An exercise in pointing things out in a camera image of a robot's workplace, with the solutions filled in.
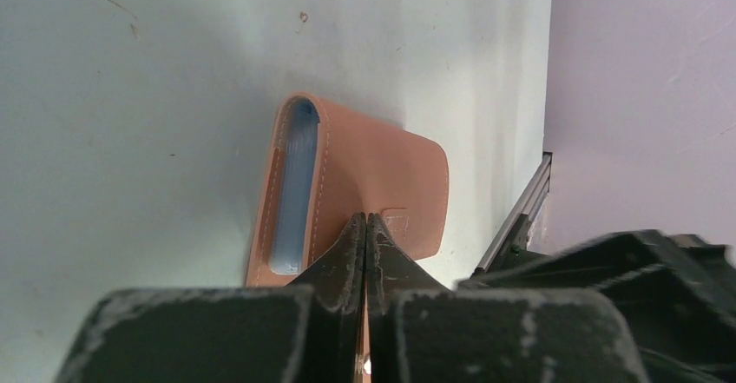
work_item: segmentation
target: white table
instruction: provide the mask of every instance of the white table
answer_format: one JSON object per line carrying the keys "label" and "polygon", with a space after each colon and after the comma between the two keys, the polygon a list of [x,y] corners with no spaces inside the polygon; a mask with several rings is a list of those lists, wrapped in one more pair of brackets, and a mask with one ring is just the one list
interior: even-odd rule
{"label": "white table", "polygon": [[0,0],[0,380],[48,381],[108,291],[241,282],[276,108],[439,142],[440,281],[542,154],[550,0]]}

